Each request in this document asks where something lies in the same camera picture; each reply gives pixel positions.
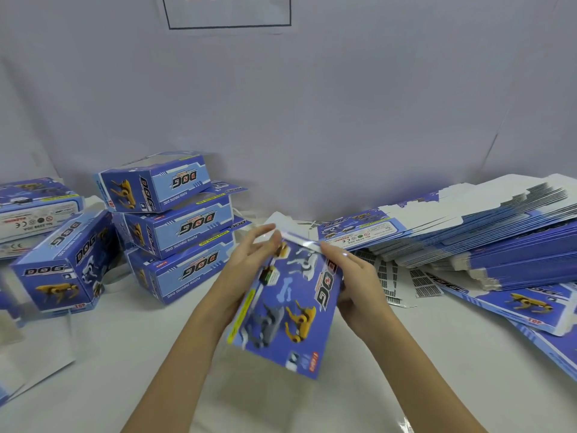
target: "person's right hand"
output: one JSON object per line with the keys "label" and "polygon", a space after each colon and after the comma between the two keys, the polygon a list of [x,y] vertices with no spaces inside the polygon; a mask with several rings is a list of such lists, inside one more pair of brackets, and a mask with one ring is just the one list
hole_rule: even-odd
{"label": "person's right hand", "polygon": [[369,342],[375,320],[383,312],[390,311],[374,266],[325,242],[321,242],[321,250],[343,270],[346,289],[339,296],[337,305],[344,321],[363,342]]}

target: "black border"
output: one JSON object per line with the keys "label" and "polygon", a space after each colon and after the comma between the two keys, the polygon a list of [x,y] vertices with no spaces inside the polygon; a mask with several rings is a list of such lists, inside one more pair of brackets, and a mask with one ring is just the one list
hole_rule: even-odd
{"label": "black border", "polygon": [[292,0],[289,0],[288,2],[288,24],[270,24],[261,26],[170,27],[169,13],[166,11],[166,3],[164,0],[162,0],[162,6],[164,7],[164,15],[166,16],[166,23],[169,25],[169,30],[263,29],[267,27],[292,27]]}

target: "hand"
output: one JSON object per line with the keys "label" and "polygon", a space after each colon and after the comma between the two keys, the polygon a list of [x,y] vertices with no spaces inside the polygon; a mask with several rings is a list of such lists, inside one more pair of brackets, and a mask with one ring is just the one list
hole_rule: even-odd
{"label": "hand", "polygon": [[390,311],[377,272],[371,263],[340,247],[321,242],[321,250],[343,270],[345,290],[337,303],[340,313],[355,334],[367,343],[379,313]]}
{"label": "hand", "polygon": [[269,240],[254,243],[257,237],[275,227],[275,224],[271,223],[249,231],[194,310],[193,316],[201,316],[203,327],[212,325],[215,337],[220,338],[226,326],[233,320],[241,299],[255,280],[258,270],[279,248],[282,238],[278,231],[275,231]]}

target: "person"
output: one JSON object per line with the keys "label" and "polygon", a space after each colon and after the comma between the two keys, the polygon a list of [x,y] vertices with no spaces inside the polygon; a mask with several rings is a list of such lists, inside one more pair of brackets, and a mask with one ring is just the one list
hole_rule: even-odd
{"label": "person", "polygon": [[[123,433],[188,432],[220,336],[234,318],[258,270],[281,243],[257,237],[275,229],[257,227],[231,254],[210,290],[192,312]],[[415,433],[487,433],[447,385],[386,302],[374,267],[345,250],[321,243],[341,267],[345,290],[338,308],[366,344],[391,385]]]}

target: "red label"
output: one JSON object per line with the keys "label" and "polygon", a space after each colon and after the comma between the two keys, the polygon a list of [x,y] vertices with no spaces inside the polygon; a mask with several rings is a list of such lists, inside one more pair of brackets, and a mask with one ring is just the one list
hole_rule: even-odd
{"label": "red label", "polygon": [[314,370],[317,368],[318,362],[319,362],[319,353],[314,352],[313,357],[310,359],[310,366],[309,366],[310,372],[314,372]]}

